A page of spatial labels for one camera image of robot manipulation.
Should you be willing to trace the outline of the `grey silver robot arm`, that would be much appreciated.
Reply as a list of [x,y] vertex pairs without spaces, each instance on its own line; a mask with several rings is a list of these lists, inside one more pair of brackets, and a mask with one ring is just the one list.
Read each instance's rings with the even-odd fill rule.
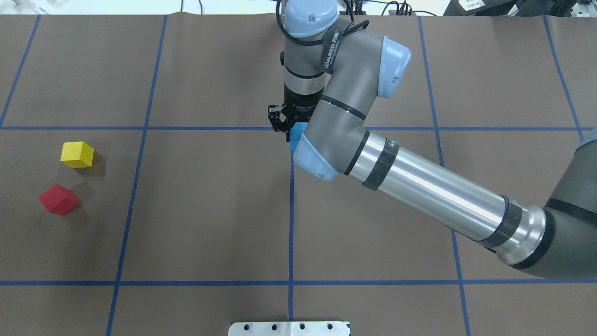
[[275,15],[285,36],[284,102],[267,117],[300,168],[325,181],[354,178],[531,276],[595,278],[596,130],[544,206],[520,205],[364,127],[376,98],[391,98],[403,80],[407,47],[367,31],[368,21],[340,18],[334,0],[278,0]]

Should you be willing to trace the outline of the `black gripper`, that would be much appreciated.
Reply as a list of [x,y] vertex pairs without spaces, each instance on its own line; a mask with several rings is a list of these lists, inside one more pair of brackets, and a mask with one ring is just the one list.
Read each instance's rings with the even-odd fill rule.
[[288,131],[296,123],[307,123],[313,115],[324,89],[312,94],[299,94],[287,86],[284,87],[283,105],[269,105],[267,118],[272,129],[277,133],[284,133],[288,142]]

